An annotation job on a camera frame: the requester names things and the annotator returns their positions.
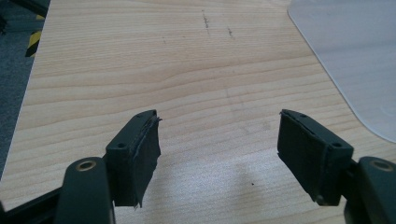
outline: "transparent plastic mat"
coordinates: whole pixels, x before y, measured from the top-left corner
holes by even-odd
[[[396,143],[396,0],[293,0],[289,15],[361,122]]]

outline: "gray carpet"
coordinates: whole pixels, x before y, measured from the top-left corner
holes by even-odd
[[[0,15],[7,21],[33,21],[35,14],[6,0],[0,0]],[[32,32],[0,35],[0,178],[21,110],[34,58],[25,53]]]

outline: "black plastic part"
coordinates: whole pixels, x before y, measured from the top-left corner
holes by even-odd
[[[161,155],[160,119],[155,110],[134,116],[106,147],[106,166],[116,206],[142,206],[143,196]]]
[[[115,223],[103,159],[85,158],[67,168],[54,223]]]
[[[44,18],[47,17],[47,13],[49,11],[49,9],[47,7],[43,7],[33,0],[10,0],[10,2],[13,2],[21,7],[24,7],[26,9],[34,12],[35,14],[44,17]]]
[[[373,223],[396,223],[396,165],[374,157],[359,160],[357,181]]]
[[[61,189],[55,189],[8,212],[0,209],[0,214],[2,214],[0,215],[0,223],[52,223],[60,192]]]
[[[319,205],[338,205],[337,182],[353,147],[305,114],[283,109],[277,149],[303,189]]]
[[[344,209],[344,218],[346,224],[371,224],[364,206],[353,205],[350,201],[346,202]]]

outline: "wooden table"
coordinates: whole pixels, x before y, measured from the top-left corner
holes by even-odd
[[[155,108],[162,155],[143,208],[118,223],[344,223],[276,155],[279,111],[303,112],[396,162],[365,129],[290,20],[288,0],[52,0],[0,183],[11,209],[101,157]]]

